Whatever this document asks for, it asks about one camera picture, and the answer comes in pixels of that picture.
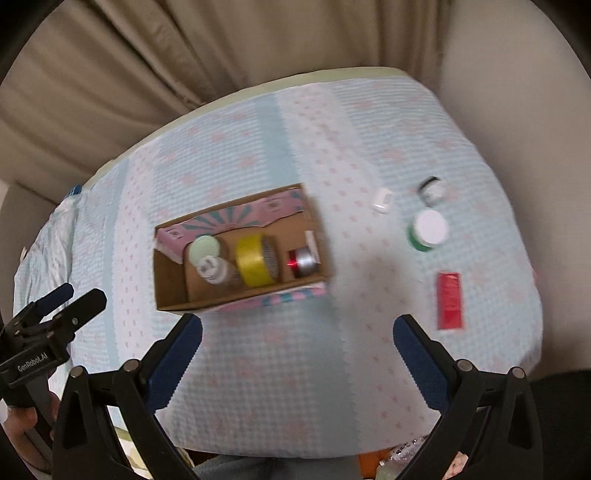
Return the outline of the person left hand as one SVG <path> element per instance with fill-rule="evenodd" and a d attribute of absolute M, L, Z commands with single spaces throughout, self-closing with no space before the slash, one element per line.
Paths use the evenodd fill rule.
<path fill-rule="evenodd" d="M 40 472 L 49 473 L 49 462 L 27 436 L 27 432 L 36 426 L 37 420 L 37 411 L 34 407 L 8 407 L 2 426 L 22 460 Z"/>

